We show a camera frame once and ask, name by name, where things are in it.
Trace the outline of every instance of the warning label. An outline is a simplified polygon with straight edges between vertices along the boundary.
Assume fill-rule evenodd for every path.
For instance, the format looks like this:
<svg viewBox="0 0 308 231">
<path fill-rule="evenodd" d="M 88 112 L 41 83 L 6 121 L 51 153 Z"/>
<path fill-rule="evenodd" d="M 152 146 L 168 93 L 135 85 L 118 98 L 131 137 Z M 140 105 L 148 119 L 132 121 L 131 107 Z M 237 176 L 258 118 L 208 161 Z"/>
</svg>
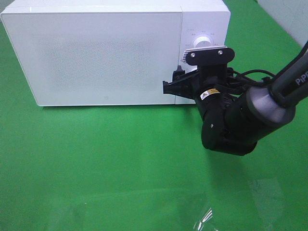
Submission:
<svg viewBox="0 0 308 231">
<path fill-rule="evenodd" d="M 207 96 L 209 96 L 211 94 L 217 94 L 217 93 L 220 93 L 217 89 L 215 89 L 215 88 L 209 89 L 209 90 L 206 90 L 205 92 L 203 92 L 200 95 L 200 98 L 201 98 L 201 100 L 204 100 Z"/>
</svg>

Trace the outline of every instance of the black cable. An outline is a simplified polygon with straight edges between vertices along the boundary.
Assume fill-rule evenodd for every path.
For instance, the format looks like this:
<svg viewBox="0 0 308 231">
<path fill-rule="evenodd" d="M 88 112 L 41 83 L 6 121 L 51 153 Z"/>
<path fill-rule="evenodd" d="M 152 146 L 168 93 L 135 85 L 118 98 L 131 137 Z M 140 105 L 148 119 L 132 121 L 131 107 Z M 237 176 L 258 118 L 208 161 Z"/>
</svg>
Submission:
<svg viewBox="0 0 308 231">
<path fill-rule="evenodd" d="M 250 70 L 250 71 L 246 71 L 244 73 L 242 73 L 242 75 L 249 75 L 251 73 L 264 73 L 264 74 L 267 74 L 271 77 L 275 77 L 275 75 L 272 73 L 272 72 L 269 72 L 267 70 L 262 70 L 262 69 L 255 69 L 255 70 Z"/>
<path fill-rule="evenodd" d="M 242 73 L 239 73 L 238 71 L 232 70 L 232 72 L 233 72 L 234 74 L 238 75 L 238 76 L 241 76 L 242 78 L 244 78 L 244 79 L 246 79 L 246 80 L 254 81 L 253 79 L 251 79 L 251 78 L 249 78 L 249 77 L 247 77 L 247 76 L 245 76 L 245 75 L 242 75 Z"/>
<path fill-rule="evenodd" d="M 241 83 L 244 83 L 244 84 L 247 84 L 247 85 L 251 85 L 251 86 L 258 86 L 258 87 L 264 87 L 267 85 L 267 83 L 265 82 L 257 82 L 257 81 L 254 81 L 254 80 L 247 80 L 247 79 L 244 79 L 243 78 L 244 76 L 242 75 L 237 75 L 235 77 L 235 79 Z"/>
</svg>

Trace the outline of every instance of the white microwave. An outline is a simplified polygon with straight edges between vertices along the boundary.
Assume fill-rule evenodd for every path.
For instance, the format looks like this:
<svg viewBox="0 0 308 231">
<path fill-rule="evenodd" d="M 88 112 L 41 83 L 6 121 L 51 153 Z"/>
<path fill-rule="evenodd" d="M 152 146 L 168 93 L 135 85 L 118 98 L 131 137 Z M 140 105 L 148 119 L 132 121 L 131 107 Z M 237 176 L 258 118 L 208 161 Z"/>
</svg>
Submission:
<svg viewBox="0 0 308 231">
<path fill-rule="evenodd" d="M 221 0 L 15 0 L 6 32 L 39 106 L 179 104 L 163 94 L 186 49 L 224 45 Z"/>
</svg>

